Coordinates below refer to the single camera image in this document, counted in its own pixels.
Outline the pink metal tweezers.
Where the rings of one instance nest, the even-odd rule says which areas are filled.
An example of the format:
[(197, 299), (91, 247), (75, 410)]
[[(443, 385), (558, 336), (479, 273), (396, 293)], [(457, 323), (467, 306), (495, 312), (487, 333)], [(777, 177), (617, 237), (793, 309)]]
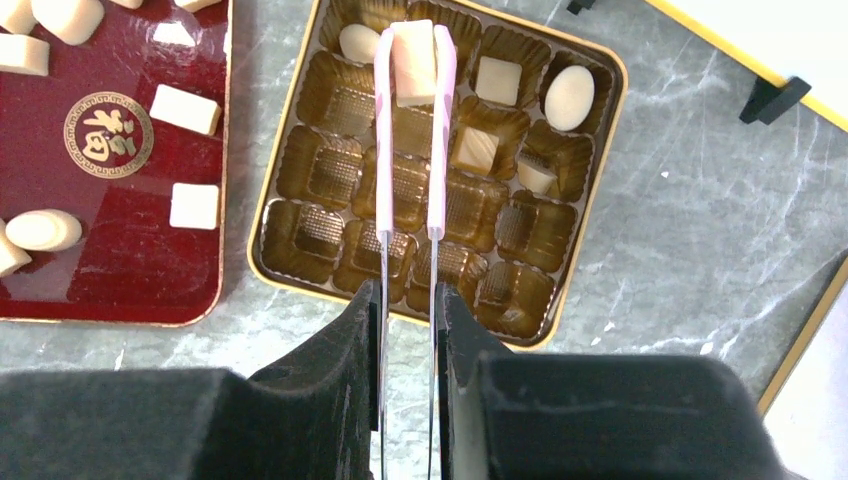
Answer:
[(374, 231), (380, 252), (378, 380), (386, 375), (390, 308), (429, 313), (430, 343), (439, 346), (436, 293), (440, 243), (446, 233), (447, 157), (457, 51), (448, 28), (433, 22), (436, 93), (430, 105), (396, 103), (389, 26), (373, 60), (375, 100)]

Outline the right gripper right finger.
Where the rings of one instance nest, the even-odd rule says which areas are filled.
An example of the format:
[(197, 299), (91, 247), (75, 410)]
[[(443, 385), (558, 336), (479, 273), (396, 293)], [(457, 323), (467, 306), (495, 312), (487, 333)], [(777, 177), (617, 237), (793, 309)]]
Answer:
[(445, 479), (788, 479), (756, 403), (691, 355), (510, 350), (458, 291), (434, 298)]

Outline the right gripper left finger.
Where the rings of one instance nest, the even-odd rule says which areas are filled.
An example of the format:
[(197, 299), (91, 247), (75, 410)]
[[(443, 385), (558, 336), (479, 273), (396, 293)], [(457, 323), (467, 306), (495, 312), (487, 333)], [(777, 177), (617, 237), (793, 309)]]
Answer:
[(1, 378), (5, 479), (368, 479), (380, 289), (282, 358)]

